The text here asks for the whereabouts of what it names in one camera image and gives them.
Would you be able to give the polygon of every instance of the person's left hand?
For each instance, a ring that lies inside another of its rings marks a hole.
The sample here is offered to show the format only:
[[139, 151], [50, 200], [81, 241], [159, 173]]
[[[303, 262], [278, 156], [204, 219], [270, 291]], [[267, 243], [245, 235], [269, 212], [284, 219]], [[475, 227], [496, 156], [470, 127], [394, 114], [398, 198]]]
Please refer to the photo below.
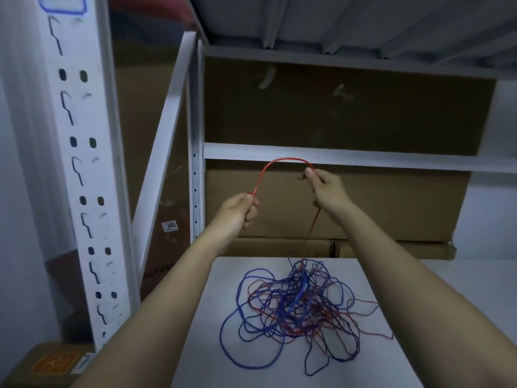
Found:
[[235, 195], [221, 205], [214, 219], [200, 238], [214, 244], [218, 253], [237, 237], [241, 229], [247, 229], [258, 214], [259, 201], [248, 193]]

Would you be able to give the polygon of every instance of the tangled wire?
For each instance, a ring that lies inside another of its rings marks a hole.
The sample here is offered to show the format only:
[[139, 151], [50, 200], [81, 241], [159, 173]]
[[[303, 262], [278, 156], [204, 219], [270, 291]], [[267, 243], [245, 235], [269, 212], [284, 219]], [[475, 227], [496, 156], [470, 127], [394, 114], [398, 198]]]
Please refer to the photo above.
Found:
[[[352, 289], [342, 281], [331, 276], [321, 261], [304, 259], [291, 264], [291, 272], [284, 279], [276, 279], [275, 275], [264, 268], [256, 268], [247, 272], [240, 282], [236, 294], [236, 309], [224, 320], [219, 332], [219, 343], [226, 356], [237, 366], [245, 369], [265, 369], [273, 365], [280, 357], [285, 345], [296, 338], [304, 337], [309, 349], [305, 356], [305, 374], [313, 376], [328, 366], [330, 359], [348, 362], [357, 357], [360, 350], [360, 335], [377, 335], [387, 339], [391, 336], [365, 332], [352, 316], [370, 316], [378, 309], [374, 301], [355, 298]], [[248, 286], [248, 298], [240, 303], [242, 287], [247, 280], [253, 280]], [[338, 300], [329, 299], [329, 290], [338, 290]], [[358, 303], [375, 305], [369, 313], [351, 311]], [[265, 365], [244, 365], [232, 357], [224, 346], [222, 334], [228, 320], [238, 313], [241, 324], [239, 337], [245, 342], [252, 342], [260, 337], [268, 337], [280, 344], [274, 358]], [[243, 330], [251, 338], [243, 338]], [[333, 332], [347, 354], [340, 358], [327, 345], [326, 335]], [[325, 354], [327, 362], [314, 372], [307, 371], [307, 359], [314, 345]]]

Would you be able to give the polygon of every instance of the person's left arm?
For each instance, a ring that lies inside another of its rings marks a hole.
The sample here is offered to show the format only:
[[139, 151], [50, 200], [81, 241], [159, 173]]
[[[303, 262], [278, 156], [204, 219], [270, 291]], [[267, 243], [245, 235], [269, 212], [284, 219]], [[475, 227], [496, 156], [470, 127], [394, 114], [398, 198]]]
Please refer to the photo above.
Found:
[[245, 193], [226, 200], [73, 388], [169, 387], [212, 263], [253, 222], [258, 203]]

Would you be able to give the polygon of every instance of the oval hole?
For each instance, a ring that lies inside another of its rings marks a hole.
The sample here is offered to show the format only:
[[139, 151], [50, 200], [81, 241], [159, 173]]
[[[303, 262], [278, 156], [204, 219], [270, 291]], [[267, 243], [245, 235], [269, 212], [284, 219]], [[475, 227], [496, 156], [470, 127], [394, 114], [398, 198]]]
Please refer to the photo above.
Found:
[[81, 78], [81, 82], [86, 83], [88, 81], [88, 74], [86, 71], [79, 71], [79, 77]]

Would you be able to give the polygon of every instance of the round hole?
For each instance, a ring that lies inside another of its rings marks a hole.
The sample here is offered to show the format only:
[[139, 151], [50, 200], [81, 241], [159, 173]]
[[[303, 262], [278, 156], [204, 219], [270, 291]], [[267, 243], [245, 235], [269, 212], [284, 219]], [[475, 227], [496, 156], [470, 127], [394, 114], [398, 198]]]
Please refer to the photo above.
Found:
[[88, 81], [88, 74], [86, 71], [79, 71], [79, 77], [81, 78], [81, 82], [86, 83]]
[[66, 81], [66, 71], [63, 68], [60, 68], [59, 73], [60, 73], [60, 79], [65, 82]]

